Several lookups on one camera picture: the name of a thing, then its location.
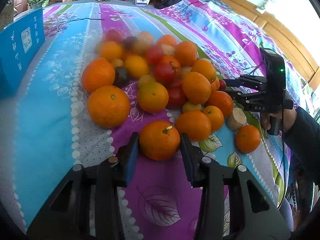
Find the mandarin with stem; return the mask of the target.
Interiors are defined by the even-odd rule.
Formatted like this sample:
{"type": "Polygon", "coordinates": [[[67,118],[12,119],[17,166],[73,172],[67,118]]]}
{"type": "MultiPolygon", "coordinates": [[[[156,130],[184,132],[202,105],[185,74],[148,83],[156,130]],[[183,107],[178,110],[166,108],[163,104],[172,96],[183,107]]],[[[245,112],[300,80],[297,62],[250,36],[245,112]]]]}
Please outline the mandarin with stem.
{"type": "Polygon", "coordinates": [[[173,158],[180,147],[180,142],[178,130],[162,120],[146,124],[139,134],[141,152],[155,161],[173,158]]]}

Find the small red tomato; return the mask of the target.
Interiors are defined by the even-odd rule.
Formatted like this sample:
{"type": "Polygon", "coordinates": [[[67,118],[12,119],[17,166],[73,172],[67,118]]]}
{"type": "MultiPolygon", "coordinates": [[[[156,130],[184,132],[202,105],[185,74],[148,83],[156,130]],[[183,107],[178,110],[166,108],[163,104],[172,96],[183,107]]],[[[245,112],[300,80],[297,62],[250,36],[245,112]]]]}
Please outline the small red tomato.
{"type": "Polygon", "coordinates": [[[227,88],[227,85],[226,85],[225,80],[220,79],[219,80],[219,90],[224,91],[224,90],[226,90],[226,88],[227,88]]]}

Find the orange mandarin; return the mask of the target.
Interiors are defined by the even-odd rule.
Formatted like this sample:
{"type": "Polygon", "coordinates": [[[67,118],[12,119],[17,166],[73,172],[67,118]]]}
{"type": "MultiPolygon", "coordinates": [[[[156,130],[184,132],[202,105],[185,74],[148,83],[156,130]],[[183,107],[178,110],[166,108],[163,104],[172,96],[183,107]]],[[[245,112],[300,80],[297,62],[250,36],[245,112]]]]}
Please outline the orange mandarin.
{"type": "Polygon", "coordinates": [[[100,87],[87,100],[92,121],[104,128],[122,125],[130,113],[130,107],[127,95],[115,86],[100,87]]]}

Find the cut banana piece near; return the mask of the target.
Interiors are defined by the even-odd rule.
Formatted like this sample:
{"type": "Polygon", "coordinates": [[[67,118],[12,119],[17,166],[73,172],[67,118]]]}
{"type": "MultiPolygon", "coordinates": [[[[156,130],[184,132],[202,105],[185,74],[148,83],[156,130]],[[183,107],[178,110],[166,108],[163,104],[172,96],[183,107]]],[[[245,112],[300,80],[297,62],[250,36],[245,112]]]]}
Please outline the cut banana piece near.
{"type": "Polygon", "coordinates": [[[241,108],[234,108],[226,122],[230,130],[237,131],[246,124],[247,118],[241,108]]]}

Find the lone right mandarin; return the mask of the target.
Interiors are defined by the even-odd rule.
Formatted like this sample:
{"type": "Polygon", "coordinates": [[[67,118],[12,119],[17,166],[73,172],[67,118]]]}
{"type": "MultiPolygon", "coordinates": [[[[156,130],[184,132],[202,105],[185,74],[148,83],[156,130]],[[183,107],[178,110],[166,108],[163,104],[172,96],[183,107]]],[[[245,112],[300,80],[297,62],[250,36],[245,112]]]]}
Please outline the lone right mandarin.
{"type": "Polygon", "coordinates": [[[236,148],[243,154],[255,151],[261,142],[259,129],[252,125],[242,126],[235,135],[236,148]]]}

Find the wooden headboard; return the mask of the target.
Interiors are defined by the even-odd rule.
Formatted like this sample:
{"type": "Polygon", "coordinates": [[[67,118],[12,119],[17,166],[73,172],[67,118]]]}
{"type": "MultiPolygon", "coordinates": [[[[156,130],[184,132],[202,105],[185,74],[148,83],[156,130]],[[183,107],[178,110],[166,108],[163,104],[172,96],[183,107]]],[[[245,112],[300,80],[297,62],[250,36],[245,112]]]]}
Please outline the wooden headboard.
{"type": "Polygon", "coordinates": [[[268,12],[260,13],[257,6],[247,0],[221,0],[237,14],[245,16],[263,29],[285,53],[299,74],[316,90],[319,86],[319,65],[300,40],[268,12]]]}

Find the large front-left mandarin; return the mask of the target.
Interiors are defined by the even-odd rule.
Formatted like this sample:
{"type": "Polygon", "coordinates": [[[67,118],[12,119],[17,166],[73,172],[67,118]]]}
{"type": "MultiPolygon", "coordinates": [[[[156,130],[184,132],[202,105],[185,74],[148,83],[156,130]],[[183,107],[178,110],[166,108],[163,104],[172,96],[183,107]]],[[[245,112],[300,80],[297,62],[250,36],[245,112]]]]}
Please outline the large front-left mandarin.
{"type": "Polygon", "coordinates": [[[83,89],[92,93],[96,89],[113,85],[116,77],[115,68],[105,58],[97,58],[90,62],[82,72],[81,84],[83,89]]]}

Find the dark purple plum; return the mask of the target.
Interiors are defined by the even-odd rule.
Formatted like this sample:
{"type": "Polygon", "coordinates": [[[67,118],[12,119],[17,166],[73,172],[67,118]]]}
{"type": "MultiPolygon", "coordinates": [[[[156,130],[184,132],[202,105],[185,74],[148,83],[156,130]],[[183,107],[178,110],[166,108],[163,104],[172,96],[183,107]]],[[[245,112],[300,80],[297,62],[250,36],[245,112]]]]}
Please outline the dark purple plum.
{"type": "Polygon", "coordinates": [[[125,67],[116,67],[115,71],[116,71],[116,77],[113,85],[118,88],[126,87],[130,81],[130,76],[127,69],[125,67]]]}

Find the cardboard fruit box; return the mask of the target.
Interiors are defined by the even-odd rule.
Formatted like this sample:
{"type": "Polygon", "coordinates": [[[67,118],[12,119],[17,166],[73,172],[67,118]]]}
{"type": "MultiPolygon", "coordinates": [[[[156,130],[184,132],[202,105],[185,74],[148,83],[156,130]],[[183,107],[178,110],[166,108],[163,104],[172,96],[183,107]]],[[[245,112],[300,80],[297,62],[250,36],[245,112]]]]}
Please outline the cardboard fruit box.
{"type": "Polygon", "coordinates": [[[13,96],[45,41],[43,10],[33,10],[1,31],[1,99],[13,96]]]}

